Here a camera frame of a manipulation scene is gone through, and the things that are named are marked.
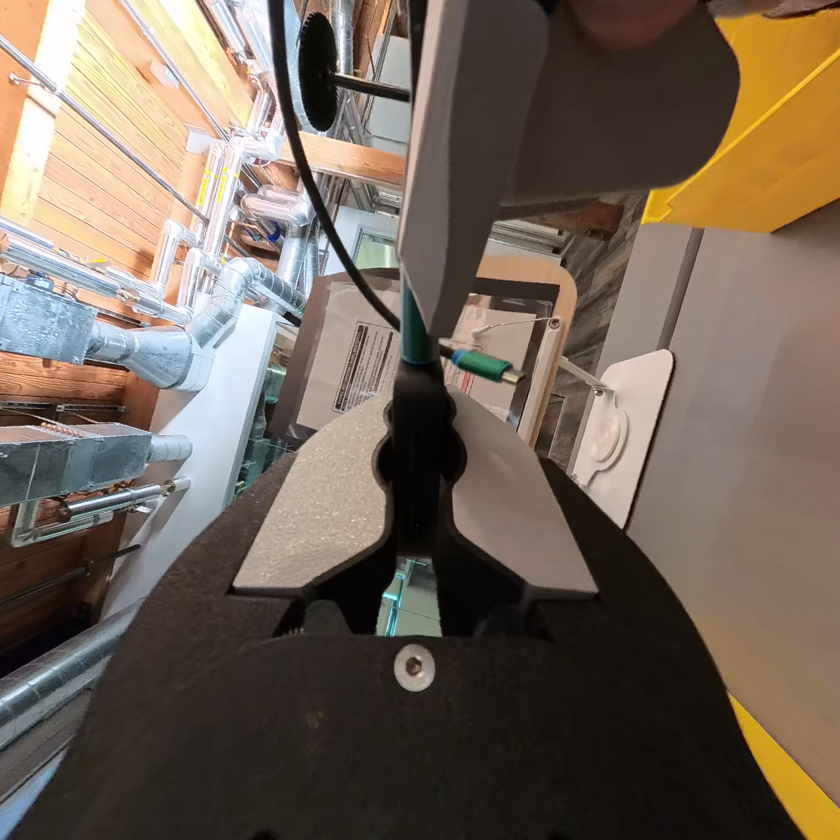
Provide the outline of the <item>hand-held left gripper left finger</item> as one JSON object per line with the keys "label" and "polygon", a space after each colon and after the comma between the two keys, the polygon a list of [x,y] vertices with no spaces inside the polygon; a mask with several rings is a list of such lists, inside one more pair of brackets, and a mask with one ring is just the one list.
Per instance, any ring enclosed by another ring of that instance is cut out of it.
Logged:
{"label": "hand-held left gripper left finger", "polygon": [[389,490],[377,459],[389,394],[333,419],[298,450],[236,573],[237,595],[380,600],[396,572]]}

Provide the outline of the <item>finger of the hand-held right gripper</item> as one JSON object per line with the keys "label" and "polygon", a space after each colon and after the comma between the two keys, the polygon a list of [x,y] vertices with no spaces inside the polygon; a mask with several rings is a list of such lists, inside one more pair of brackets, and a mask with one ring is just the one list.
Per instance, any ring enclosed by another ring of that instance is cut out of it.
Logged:
{"label": "finger of the hand-held right gripper", "polygon": [[559,2],[500,205],[562,207],[679,184],[718,150],[739,89],[739,61],[705,2],[624,49],[599,45],[572,2]]}
{"label": "finger of the hand-held right gripper", "polygon": [[511,187],[549,22],[538,2],[427,2],[397,254],[431,336],[454,333]]}

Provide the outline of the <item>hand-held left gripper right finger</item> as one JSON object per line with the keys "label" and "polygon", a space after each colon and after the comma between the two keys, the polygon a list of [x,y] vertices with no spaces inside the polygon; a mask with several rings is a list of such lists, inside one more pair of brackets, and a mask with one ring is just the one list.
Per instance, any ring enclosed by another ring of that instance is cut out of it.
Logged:
{"label": "hand-held left gripper right finger", "polygon": [[438,591],[468,603],[591,600],[598,592],[534,451],[448,389],[457,468],[442,500]]}

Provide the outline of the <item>black hdmi hub adapter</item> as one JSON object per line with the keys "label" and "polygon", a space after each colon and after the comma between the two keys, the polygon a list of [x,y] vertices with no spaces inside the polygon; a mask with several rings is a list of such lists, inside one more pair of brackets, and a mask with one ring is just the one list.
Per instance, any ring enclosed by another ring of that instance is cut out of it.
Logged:
{"label": "black hdmi hub adapter", "polygon": [[401,360],[391,419],[395,546],[401,559],[434,551],[449,414],[441,363]]}

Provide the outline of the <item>yellow plastic bin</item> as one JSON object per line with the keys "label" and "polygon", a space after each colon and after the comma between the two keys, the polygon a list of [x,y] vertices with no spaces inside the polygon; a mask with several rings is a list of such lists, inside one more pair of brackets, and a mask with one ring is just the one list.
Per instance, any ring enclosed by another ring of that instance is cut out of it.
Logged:
{"label": "yellow plastic bin", "polygon": [[837,804],[733,696],[729,700],[752,756],[784,809],[807,839],[838,839]]}
{"label": "yellow plastic bin", "polygon": [[768,234],[839,195],[838,2],[718,22],[738,58],[736,108],[697,174],[649,194],[643,224]]}

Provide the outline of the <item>wooden display board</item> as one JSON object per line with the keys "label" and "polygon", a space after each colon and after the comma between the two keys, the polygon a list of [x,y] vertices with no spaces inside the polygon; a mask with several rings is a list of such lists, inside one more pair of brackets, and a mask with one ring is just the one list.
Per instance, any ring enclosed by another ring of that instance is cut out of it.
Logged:
{"label": "wooden display board", "polygon": [[[314,328],[309,326],[309,321],[312,317],[308,315],[308,310],[310,308],[314,308],[316,312],[320,311],[320,307],[323,304],[322,295],[325,285],[324,278],[332,276],[338,276],[341,280],[346,280],[353,284],[352,281],[344,274],[322,276],[314,281],[310,298],[303,312],[302,325],[299,329],[297,340],[291,352],[288,368],[290,368],[290,363],[295,353],[295,346],[298,342],[299,334],[302,333],[305,340],[312,339],[314,337]],[[570,273],[564,269],[558,261],[544,256],[533,255],[486,256],[480,263],[478,277],[473,282],[471,292],[474,290],[476,280],[479,278],[526,281],[558,286],[560,289],[560,302],[556,307],[556,311],[563,319],[563,333],[561,338],[561,348],[563,348],[566,335],[569,331],[569,324],[574,314],[576,291]],[[290,432],[291,404],[294,401],[294,398],[299,394],[301,374],[296,372],[289,374],[288,371],[289,369],[287,369],[286,378],[280,387],[278,401],[268,414],[269,419],[266,433],[271,438],[283,441],[291,448],[299,448],[318,431],[305,438],[301,438],[295,432]],[[539,430],[547,411],[549,398],[550,397],[548,397],[547,403],[544,404],[544,414],[540,418]],[[535,447],[532,448],[536,448],[538,438],[539,434],[535,442]]]}

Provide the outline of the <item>black disc ceiling fixture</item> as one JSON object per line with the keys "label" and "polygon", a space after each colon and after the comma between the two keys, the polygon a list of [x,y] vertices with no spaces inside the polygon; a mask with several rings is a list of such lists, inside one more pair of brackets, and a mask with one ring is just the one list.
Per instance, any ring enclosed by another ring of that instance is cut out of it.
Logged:
{"label": "black disc ceiling fixture", "polygon": [[338,121],[350,94],[408,104],[409,90],[353,74],[352,11],[333,2],[329,15],[312,13],[301,24],[297,71],[305,126],[327,133]]}

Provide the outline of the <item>silver ventilation ducts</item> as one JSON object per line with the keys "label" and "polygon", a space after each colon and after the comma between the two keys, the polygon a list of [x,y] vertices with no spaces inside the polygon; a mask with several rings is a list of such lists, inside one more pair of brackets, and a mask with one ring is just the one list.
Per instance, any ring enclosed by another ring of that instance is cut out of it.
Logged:
{"label": "silver ventilation ducts", "polygon": [[2,394],[88,396],[87,361],[158,390],[206,383],[213,343],[188,332],[197,292],[223,266],[210,241],[222,188],[276,151],[261,66],[255,94],[197,51],[168,2],[2,2]]}

